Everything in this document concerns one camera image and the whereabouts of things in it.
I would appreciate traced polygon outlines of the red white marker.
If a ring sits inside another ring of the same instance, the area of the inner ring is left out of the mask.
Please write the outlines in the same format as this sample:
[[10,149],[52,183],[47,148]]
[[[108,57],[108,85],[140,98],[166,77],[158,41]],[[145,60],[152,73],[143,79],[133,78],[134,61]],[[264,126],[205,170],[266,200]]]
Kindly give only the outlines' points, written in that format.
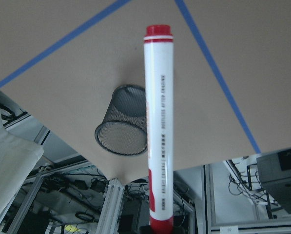
[[171,234],[173,219],[174,44],[169,25],[146,28],[144,37],[150,229]]

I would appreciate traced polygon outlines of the black mesh pen cup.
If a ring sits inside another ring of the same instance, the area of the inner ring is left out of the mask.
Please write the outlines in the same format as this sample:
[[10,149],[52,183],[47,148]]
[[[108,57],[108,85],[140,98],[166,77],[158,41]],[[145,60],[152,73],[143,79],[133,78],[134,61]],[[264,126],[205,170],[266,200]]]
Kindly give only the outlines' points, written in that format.
[[95,129],[96,142],[120,156],[137,156],[147,151],[146,95],[138,85],[117,87],[103,122]]

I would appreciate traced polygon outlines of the white cloth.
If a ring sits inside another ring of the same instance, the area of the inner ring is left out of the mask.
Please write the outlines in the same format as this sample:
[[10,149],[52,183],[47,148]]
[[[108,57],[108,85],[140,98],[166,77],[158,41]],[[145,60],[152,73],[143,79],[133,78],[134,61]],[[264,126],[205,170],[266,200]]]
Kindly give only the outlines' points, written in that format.
[[0,112],[0,214],[43,155],[41,145],[9,133]]

